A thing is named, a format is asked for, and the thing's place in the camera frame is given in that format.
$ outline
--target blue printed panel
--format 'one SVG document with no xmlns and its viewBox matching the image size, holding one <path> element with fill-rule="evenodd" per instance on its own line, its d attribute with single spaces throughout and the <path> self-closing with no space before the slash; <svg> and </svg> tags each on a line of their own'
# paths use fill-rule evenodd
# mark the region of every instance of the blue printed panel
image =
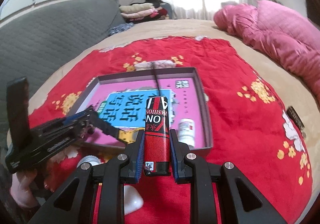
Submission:
<svg viewBox="0 0 320 224">
<path fill-rule="evenodd" d="M 168 98 L 169 115 L 171 115 L 172 91 L 161 90 L 161 95 Z M 144 127 L 146 120 L 146 102 L 150 97 L 158 96 L 157 90 L 137 90 L 111 93 L 103 101 L 97 112 L 99 118 L 114 127 Z"/>
</svg>

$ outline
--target metal screw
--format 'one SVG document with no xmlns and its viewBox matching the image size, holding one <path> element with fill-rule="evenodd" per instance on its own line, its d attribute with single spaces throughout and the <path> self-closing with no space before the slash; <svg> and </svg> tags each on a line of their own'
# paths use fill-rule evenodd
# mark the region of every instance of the metal screw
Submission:
<svg viewBox="0 0 320 224">
<path fill-rule="evenodd" d="M 190 159 L 190 160 L 196 159 L 196 157 L 197 156 L 194 153 L 187 154 L 187 158 Z"/>
<path fill-rule="evenodd" d="M 120 154 L 118 155 L 117 157 L 119 160 L 123 161 L 123 160 L 126 160 L 127 159 L 127 155 L 126 154 Z"/>
<path fill-rule="evenodd" d="M 82 170 L 87 170 L 87 169 L 89 169 L 90 168 L 90 164 L 89 163 L 83 163 L 82 165 L 81 165 L 81 169 Z"/>
<path fill-rule="evenodd" d="M 234 168 L 234 166 L 235 165 L 233 163 L 231 163 L 231 162 L 224 163 L 224 167 L 227 168 L 227 169 L 232 169 L 232 168 Z"/>
</svg>

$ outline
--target gray quilted cover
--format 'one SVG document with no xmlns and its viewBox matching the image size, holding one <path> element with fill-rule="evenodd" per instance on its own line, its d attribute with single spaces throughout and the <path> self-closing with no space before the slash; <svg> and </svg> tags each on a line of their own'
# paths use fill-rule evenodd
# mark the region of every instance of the gray quilted cover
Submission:
<svg viewBox="0 0 320 224">
<path fill-rule="evenodd" d="M 30 97 L 62 65 L 125 23 L 117 0 L 71 0 L 25 14 L 0 28 L 0 146 L 5 147 L 6 83 L 27 76 Z"/>
</svg>

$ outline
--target pink quilt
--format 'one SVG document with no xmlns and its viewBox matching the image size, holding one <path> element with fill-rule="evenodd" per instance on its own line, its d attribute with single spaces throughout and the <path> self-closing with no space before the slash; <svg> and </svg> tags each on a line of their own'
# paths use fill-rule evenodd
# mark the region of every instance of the pink quilt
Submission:
<svg viewBox="0 0 320 224">
<path fill-rule="evenodd" d="M 219 29 L 302 77 L 320 103 L 320 31 L 308 19 L 267 0 L 258 1 L 257 8 L 228 5 L 213 19 Z"/>
</svg>

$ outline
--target beige bed sheet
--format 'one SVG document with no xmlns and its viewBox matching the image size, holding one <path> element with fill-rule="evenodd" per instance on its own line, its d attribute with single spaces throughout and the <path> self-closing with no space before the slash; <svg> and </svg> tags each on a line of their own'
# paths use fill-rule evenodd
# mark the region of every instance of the beige bed sheet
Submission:
<svg viewBox="0 0 320 224">
<path fill-rule="evenodd" d="M 313 176 L 312 198 L 300 217 L 302 220 L 308 212 L 320 191 L 320 112 L 317 102 L 309 89 L 297 78 L 279 67 L 267 56 L 244 45 L 238 38 L 229 36 L 225 32 L 215 28 L 212 21 L 181 19 L 181 20 L 161 20 L 145 22 L 135 25 L 133 28 L 113 35 L 101 41 L 97 45 L 85 50 L 78 57 L 62 66 L 56 71 L 40 89 L 31 97 L 29 103 L 29 114 L 34 109 L 40 107 L 46 100 L 49 91 L 62 79 L 72 68 L 89 54 L 92 50 L 117 46 L 132 41 L 162 37 L 162 36 L 208 36 L 228 40 L 237 53 L 249 63 L 260 76 L 269 82 L 276 90 L 285 106 L 293 105 L 302 122 L 305 125 L 307 139 L 305 140 Z"/>
</svg>

